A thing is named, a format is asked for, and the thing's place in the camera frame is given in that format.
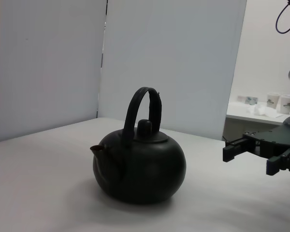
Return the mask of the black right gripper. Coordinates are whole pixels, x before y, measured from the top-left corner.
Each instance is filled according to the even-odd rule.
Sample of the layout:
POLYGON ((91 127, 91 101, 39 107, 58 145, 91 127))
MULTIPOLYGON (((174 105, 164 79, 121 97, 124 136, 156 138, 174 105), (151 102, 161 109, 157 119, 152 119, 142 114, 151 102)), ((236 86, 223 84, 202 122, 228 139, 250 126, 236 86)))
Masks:
POLYGON ((245 152, 268 159, 267 175, 275 175, 280 170, 290 171, 290 124, 263 132, 247 131, 242 138, 225 142, 223 161, 229 162, 245 152))

